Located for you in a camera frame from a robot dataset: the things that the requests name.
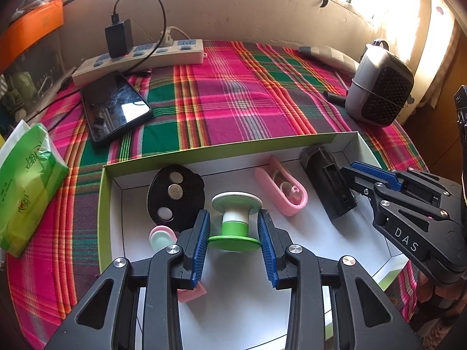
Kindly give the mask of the white power strip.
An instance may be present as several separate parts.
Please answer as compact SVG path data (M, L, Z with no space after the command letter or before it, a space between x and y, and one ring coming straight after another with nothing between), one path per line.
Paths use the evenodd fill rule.
M202 64L204 48L202 40L177 40L172 46L158 48L155 43L133 47L128 54L119 58L111 58L103 54L86 61L72 74L76 86L86 85L113 71L124 73L128 70L151 70L153 68L173 67L180 65Z

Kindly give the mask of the black charger adapter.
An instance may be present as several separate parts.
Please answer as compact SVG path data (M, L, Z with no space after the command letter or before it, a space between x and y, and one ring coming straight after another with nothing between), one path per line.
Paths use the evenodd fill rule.
M123 57L133 48L130 19L121 21L118 13L111 15L111 24L104 30L109 55L112 59Z

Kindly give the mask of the pink carabiner clip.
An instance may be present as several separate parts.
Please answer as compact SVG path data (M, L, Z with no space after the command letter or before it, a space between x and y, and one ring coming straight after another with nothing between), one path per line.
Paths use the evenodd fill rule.
M284 216L294 216L306 207L306 188L275 157L266 166L256 167L254 175L269 201Z

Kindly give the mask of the plaid pink green cloth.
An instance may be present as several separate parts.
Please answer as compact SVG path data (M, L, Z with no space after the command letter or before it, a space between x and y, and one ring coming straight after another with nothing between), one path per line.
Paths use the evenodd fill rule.
M400 125L359 125L324 99L324 91L344 93L348 77L291 48L208 41L204 49L200 65L130 78L154 118L109 146L93 145L76 87L43 113L69 173L23 255L6 261L3 349L42 349L97 279L98 190L106 164L269 137L357 131L383 168L425 169Z

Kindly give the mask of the orange plastic bin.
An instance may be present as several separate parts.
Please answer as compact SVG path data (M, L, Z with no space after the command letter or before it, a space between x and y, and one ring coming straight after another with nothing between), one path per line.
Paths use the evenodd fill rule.
M12 23L1 34L0 72L3 73L23 52L62 25L62 0L48 2Z

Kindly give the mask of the small grey desk heater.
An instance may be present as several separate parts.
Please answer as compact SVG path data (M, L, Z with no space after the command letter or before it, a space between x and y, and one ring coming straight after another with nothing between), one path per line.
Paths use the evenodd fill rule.
M367 44L351 80L345 109L355 121L388 127L410 97L414 76L382 46Z

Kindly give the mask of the green tissue pack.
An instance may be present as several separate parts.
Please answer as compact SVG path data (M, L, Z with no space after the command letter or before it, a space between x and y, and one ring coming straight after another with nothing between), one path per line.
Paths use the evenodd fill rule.
M21 257L68 171L43 124L16 125L1 147L1 249Z

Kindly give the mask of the black smartphone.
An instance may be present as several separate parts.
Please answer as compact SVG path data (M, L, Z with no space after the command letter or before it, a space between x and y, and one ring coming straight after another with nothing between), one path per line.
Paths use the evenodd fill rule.
M150 121L150 105L119 71L113 71L81 89L81 102L96 146L105 146Z

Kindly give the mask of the pink clip with mint cap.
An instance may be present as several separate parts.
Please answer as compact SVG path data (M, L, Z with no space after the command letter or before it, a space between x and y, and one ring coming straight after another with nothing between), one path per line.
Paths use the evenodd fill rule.
M177 236L171 228L158 225L150 231L149 242L153 252L157 253L167 246L175 244L177 242ZM201 282L199 282L193 290L179 289L177 291L178 300L182 303L196 300L207 293L207 290Z

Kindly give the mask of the green white spool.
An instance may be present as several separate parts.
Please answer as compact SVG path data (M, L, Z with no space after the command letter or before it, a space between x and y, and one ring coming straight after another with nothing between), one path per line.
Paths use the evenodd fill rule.
M215 211L222 214L221 233L212 235L208 244L223 251L253 252L260 241L249 235L249 219L257 214L263 203L257 196L245 192L224 192L211 200Z

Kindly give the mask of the black oval disc with buttons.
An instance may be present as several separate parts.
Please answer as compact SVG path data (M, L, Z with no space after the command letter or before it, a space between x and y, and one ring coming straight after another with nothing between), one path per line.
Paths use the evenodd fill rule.
M147 210L152 221L174 232L192 228L204 204L202 177L178 164L162 168L147 193Z

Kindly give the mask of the heart pattern curtain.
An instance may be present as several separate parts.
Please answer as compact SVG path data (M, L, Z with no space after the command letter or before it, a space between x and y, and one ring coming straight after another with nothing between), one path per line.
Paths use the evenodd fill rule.
M427 38L421 53L419 65L415 72L415 84L412 99L405 104L397 117L400 124L416 113L417 108L438 102L441 89L442 74L447 72L458 42L458 32L455 17L445 0L430 0L430 20L427 26Z

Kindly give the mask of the black rectangular device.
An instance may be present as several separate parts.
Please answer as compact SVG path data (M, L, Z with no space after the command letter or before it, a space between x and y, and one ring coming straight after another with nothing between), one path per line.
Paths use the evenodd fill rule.
M357 206L337 162L325 148L306 148L300 162L331 221Z

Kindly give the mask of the grey white tube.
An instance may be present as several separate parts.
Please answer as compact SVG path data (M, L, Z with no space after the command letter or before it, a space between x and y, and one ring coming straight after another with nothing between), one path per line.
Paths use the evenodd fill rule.
M327 66L348 74L355 74L359 63L345 53L329 46L299 47L298 53L310 59L316 59Z

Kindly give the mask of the green white cardboard box tray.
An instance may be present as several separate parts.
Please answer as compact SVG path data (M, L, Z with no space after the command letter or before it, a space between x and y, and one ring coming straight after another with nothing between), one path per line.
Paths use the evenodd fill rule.
M135 262L152 256L148 189L162 167L179 164L202 177L207 200L221 192L254 194L293 242L323 258L353 256L387 290L407 258L373 228L373 211L364 197L349 213L328 217L300 163L301 154L315 148L328 150L341 167L356 161L378 163L363 137L347 132L245 141L106 165L98 205L100 267L118 257ZM308 202L294 216L280 213L255 179L257 167L271 159L306 188ZM209 248L201 281L207 294L180 305L185 349L284 348L290 294L271 286L260 251Z

